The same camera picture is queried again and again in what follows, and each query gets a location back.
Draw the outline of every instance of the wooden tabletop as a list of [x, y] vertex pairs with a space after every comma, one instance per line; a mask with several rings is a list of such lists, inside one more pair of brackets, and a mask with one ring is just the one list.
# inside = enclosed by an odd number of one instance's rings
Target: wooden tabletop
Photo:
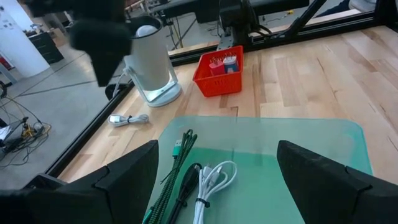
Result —
[[71, 182], [157, 139], [174, 117], [217, 115], [343, 118], [363, 129], [374, 175], [398, 184], [398, 35], [387, 27], [244, 54], [243, 90], [205, 98], [192, 76], [197, 63], [175, 67], [183, 93], [148, 107], [133, 89], [115, 113], [146, 113], [150, 123], [97, 130], [59, 176]]

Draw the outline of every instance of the coiled white cable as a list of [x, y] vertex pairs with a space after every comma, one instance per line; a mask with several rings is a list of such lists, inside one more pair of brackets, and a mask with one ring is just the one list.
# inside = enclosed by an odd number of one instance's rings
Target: coiled white cable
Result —
[[[223, 166], [226, 164], [231, 164], [233, 166], [233, 175], [228, 180], [228, 174], [224, 171], [221, 171]], [[210, 196], [224, 188], [228, 187], [232, 181], [236, 178], [236, 174], [238, 173], [238, 168], [236, 163], [233, 161], [224, 161], [214, 168], [210, 168], [205, 166], [199, 172], [199, 194], [198, 198], [204, 200], [205, 202], [208, 201]], [[224, 179], [217, 185], [216, 182], [220, 174], [224, 175]], [[205, 203], [203, 201], [197, 200], [195, 204], [195, 218], [193, 219], [193, 224], [203, 224], [203, 213], [205, 210]]]
[[115, 127], [120, 127], [127, 124], [147, 123], [148, 121], [149, 116], [146, 114], [139, 116], [129, 116], [128, 118], [120, 114], [111, 114], [111, 116], [108, 117], [108, 123]]

